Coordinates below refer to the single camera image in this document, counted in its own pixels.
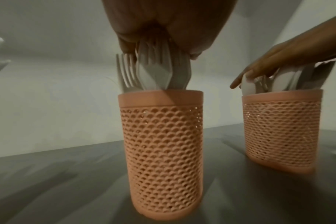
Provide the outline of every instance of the orange basket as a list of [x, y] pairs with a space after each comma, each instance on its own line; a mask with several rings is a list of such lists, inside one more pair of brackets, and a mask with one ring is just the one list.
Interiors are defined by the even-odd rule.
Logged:
[[134, 207], [155, 220], [188, 215], [202, 197], [203, 93], [142, 91], [118, 99]]
[[273, 169], [315, 169], [323, 90], [295, 90], [242, 97], [246, 154]]

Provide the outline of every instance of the woven basket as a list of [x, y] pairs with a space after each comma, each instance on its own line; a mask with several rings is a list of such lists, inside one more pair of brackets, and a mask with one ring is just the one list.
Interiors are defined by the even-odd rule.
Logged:
[[322, 90], [296, 90], [242, 97], [247, 156], [292, 173], [315, 169]]
[[134, 207], [155, 220], [186, 216], [202, 197], [203, 93], [142, 91], [118, 99]]

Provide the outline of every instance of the basket base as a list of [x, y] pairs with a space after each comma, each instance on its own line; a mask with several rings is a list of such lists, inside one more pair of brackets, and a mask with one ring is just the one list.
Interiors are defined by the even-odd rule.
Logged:
[[252, 155], [250, 155], [248, 152], [246, 152], [247, 157], [252, 160], [253, 162], [262, 165], [262, 166], [266, 166], [278, 171], [283, 171], [283, 172], [288, 172], [288, 173], [298, 173], [298, 174], [310, 174], [315, 172], [315, 165], [312, 166], [308, 166], [308, 167], [291, 167], [291, 166], [284, 166], [281, 165], [279, 163], [275, 163], [275, 162], [269, 162], [269, 161], [265, 161], [262, 159], [258, 159]]
[[171, 221], [171, 220], [177, 220], [177, 219], [184, 218], [185, 216], [192, 213], [192, 211], [194, 211], [200, 205], [201, 199], [202, 199], [202, 195], [200, 196], [198, 200], [195, 201], [195, 203], [191, 204], [189, 207], [182, 209], [180, 211], [175, 211], [175, 212], [170, 212], [170, 213], [168, 212], [167, 213], [157, 213], [157, 212], [148, 211], [144, 208], [141, 208], [137, 204], [135, 204], [133, 200], [131, 201], [136, 211], [144, 215], [145, 217], [151, 218], [157, 221]]

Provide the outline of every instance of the basket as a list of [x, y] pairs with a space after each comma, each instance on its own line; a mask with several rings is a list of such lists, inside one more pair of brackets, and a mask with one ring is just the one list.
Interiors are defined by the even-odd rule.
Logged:
[[323, 90], [242, 97], [246, 155], [292, 173], [315, 170]]
[[134, 207], [155, 220], [188, 215], [202, 197], [203, 93], [155, 90], [118, 99]]

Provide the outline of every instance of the orange container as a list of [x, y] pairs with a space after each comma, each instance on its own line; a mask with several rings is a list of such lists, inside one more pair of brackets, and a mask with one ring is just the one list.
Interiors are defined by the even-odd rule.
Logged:
[[273, 169], [315, 169], [323, 90], [295, 90], [242, 97], [246, 154]]
[[155, 220], [188, 215], [202, 197], [203, 93], [155, 90], [118, 99], [134, 207]]

